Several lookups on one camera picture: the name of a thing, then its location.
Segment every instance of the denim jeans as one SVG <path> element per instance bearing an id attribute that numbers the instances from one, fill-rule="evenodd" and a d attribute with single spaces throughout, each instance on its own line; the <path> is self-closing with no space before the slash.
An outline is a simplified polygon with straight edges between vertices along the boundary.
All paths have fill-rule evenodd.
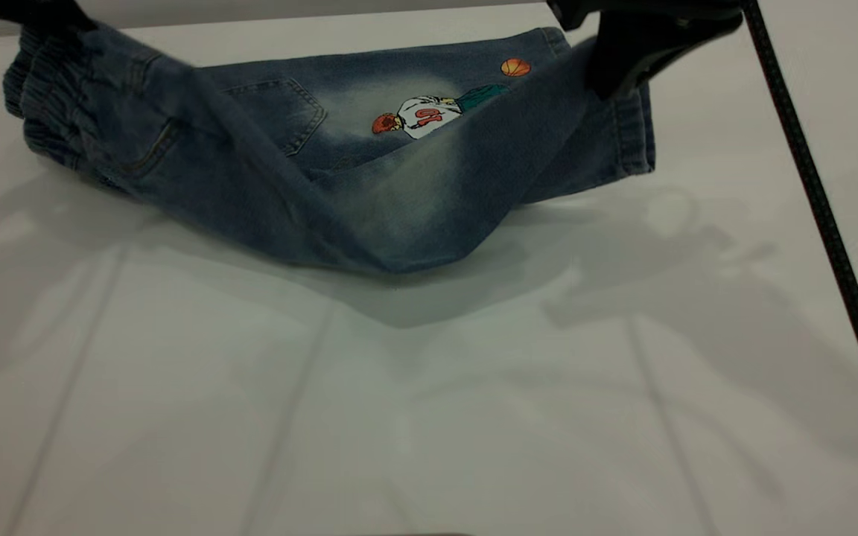
<path id="1" fill-rule="evenodd" d="M 592 43 L 555 28 L 215 68 L 106 26 L 20 45 L 4 91 L 34 152 L 293 264 L 449 264 L 520 204 L 654 167 L 647 87 L 600 101 Z"/>

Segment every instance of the back pocket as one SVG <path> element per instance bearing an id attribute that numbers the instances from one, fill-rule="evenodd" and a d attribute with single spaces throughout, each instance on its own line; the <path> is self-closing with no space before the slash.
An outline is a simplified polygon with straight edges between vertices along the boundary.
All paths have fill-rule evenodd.
<path id="1" fill-rule="evenodd" d="M 293 78 L 256 82 L 223 93 L 232 96 L 286 156 L 299 153 L 326 118 L 323 106 Z"/>

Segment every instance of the blue denim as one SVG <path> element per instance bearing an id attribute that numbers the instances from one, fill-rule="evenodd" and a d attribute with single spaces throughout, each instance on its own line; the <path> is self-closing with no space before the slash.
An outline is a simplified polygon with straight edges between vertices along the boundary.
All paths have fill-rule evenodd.
<path id="1" fill-rule="evenodd" d="M 20 45 L 4 91 L 34 152 L 293 264 L 449 264 L 520 204 L 654 167 L 647 87 L 600 101 L 592 41 L 555 28 L 215 68 L 106 26 Z"/>

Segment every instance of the white table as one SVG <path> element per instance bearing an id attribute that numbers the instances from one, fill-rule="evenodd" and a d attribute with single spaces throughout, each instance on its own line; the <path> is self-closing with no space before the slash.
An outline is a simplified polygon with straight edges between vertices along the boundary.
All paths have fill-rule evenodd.
<path id="1" fill-rule="evenodd" d="M 765 4 L 858 270 L 858 3 Z M 215 65 L 553 23 L 130 34 Z M 858 535 L 858 352 L 746 29 L 653 98 L 654 176 L 372 281 L 81 185 L 0 95 L 0 535 Z"/>

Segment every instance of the orange basketball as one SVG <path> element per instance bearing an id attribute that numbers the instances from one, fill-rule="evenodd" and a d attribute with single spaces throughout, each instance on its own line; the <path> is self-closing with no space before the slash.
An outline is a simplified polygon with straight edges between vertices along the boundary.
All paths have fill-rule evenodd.
<path id="1" fill-rule="evenodd" d="M 504 64 L 501 64 L 501 72 L 505 76 L 524 76 L 525 74 L 529 74 L 532 71 L 532 64 L 528 63 L 524 59 L 518 59 L 514 57 L 510 60 L 507 60 Z"/>

